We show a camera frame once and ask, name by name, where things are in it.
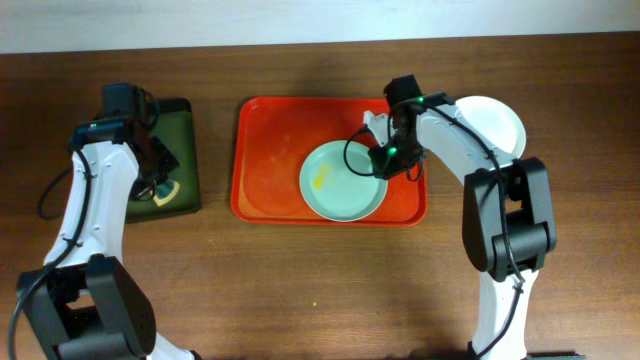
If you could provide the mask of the green yellow sponge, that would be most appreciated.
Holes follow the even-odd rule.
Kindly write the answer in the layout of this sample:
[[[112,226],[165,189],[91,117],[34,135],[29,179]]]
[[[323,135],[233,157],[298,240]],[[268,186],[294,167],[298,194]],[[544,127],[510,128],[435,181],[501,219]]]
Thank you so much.
[[[179,192],[180,184],[172,179],[167,179],[155,186],[152,200],[158,207],[165,206],[173,200]]]

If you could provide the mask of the light green plate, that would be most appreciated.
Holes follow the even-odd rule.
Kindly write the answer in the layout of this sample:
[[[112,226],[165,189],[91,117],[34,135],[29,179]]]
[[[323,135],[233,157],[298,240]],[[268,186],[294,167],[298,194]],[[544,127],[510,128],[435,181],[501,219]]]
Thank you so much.
[[[355,141],[337,140],[306,157],[299,172],[299,189],[314,213],[335,222],[354,222],[381,206],[389,181],[352,172],[372,171],[368,150]]]

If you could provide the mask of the cream white plate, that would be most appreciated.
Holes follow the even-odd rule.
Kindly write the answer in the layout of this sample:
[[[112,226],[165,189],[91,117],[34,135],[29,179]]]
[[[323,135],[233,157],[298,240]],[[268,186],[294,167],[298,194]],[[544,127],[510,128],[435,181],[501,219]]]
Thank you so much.
[[[520,117],[503,102],[486,96],[455,101],[466,121],[500,150],[520,158],[526,147],[526,130]]]

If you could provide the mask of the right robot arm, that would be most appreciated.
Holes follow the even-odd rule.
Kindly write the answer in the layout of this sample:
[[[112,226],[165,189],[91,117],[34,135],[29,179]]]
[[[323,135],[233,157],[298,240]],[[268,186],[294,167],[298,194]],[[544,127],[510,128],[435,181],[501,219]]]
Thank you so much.
[[[383,94],[388,113],[363,120],[377,142],[368,152],[371,176],[410,174],[430,152],[463,186],[462,241],[480,273],[469,357],[528,358],[529,299],[557,243],[544,163],[502,149],[465,117],[458,101],[444,92],[423,94],[412,75],[392,79]]]

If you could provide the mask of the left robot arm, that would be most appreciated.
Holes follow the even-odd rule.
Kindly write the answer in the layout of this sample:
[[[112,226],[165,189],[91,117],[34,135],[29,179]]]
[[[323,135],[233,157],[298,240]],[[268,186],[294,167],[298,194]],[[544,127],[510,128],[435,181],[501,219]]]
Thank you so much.
[[[201,193],[192,107],[119,83],[68,143],[72,179],[55,242],[22,273],[10,326],[26,318],[49,359],[193,359],[156,325],[123,264],[128,223],[194,213]]]

